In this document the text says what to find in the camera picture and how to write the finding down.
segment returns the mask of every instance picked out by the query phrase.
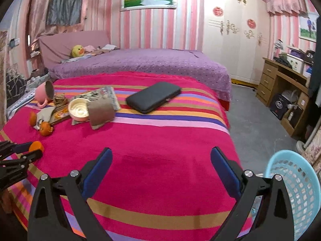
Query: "bride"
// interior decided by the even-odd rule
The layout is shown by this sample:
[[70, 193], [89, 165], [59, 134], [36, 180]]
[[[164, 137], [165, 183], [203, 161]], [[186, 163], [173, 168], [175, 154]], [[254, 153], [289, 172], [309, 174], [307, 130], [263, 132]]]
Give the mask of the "bride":
[[170, 1], [166, 0], [141, 0], [141, 5], [165, 5], [169, 3]]

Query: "mug handle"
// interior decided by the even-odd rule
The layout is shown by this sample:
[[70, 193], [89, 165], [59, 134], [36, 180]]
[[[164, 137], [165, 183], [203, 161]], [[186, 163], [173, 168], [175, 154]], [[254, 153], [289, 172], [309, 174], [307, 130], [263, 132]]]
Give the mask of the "mug handle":
[[40, 104], [39, 102], [37, 102], [37, 106], [39, 107], [39, 108], [44, 108], [44, 107], [46, 107], [48, 105], [48, 100], [47, 99], [45, 99], [45, 102], [43, 103], [43, 104]]

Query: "bed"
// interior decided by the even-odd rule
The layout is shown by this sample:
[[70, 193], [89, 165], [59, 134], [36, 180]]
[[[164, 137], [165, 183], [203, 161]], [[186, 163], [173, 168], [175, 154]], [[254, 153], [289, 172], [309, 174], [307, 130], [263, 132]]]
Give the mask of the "bed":
[[[126, 105], [128, 95], [161, 81], [180, 86], [182, 94], [148, 115]], [[106, 85], [113, 86], [122, 109], [98, 130], [88, 122], [72, 126], [68, 119], [42, 137], [28, 125], [36, 108], [32, 101], [0, 131], [1, 140], [40, 140], [45, 148], [28, 178], [9, 189], [17, 217], [28, 226], [32, 196], [43, 173], [67, 175], [109, 147], [113, 163], [87, 202], [115, 241], [209, 240], [235, 204], [211, 165], [211, 149], [219, 146], [239, 162], [217, 97], [200, 82], [174, 75], [122, 72], [54, 83], [56, 93], [69, 98]], [[62, 202], [74, 232], [83, 235], [64, 197]], [[244, 229], [250, 225], [248, 219]]]
[[73, 46], [103, 47], [110, 43], [104, 31], [83, 31], [55, 34], [39, 38], [45, 67], [53, 77], [64, 79], [117, 71], [190, 76], [215, 91], [221, 104], [229, 108], [231, 79], [227, 69], [198, 51], [174, 49], [124, 49], [97, 55], [78, 62], [60, 63], [69, 59]]

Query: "headboard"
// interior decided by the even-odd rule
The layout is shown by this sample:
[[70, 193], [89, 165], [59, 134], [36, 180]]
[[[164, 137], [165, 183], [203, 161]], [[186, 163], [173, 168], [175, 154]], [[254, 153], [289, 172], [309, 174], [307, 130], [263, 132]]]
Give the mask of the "headboard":
[[110, 43], [106, 31], [81, 31], [58, 33], [39, 38], [41, 56], [45, 67], [52, 69], [62, 60], [70, 58], [71, 49], [75, 45], [83, 47], [93, 45], [103, 47]]

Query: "silver screw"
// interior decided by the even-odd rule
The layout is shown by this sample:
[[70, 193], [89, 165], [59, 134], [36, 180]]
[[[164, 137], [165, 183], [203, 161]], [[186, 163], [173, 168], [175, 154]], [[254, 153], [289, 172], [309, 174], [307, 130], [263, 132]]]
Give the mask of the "silver screw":
[[279, 175], [279, 174], [276, 174], [274, 177], [275, 177], [275, 179], [276, 179], [277, 181], [281, 181], [281, 180], [282, 180], [282, 176]]
[[79, 171], [78, 170], [73, 170], [72, 172], [70, 172], [70, 175], [72, 177], [77, 177], [79, 175]]
[[48, 178], [48, 174], [42, 174], [40, 179], [41, 180], [46, 180]]
[[253, 172], [250, 171], [250, 170], [245, 170], [245, 171], [244, 171], [244, 174], [245, 174], [247, 177], [249, 177], [249, 178], [253, 176]]

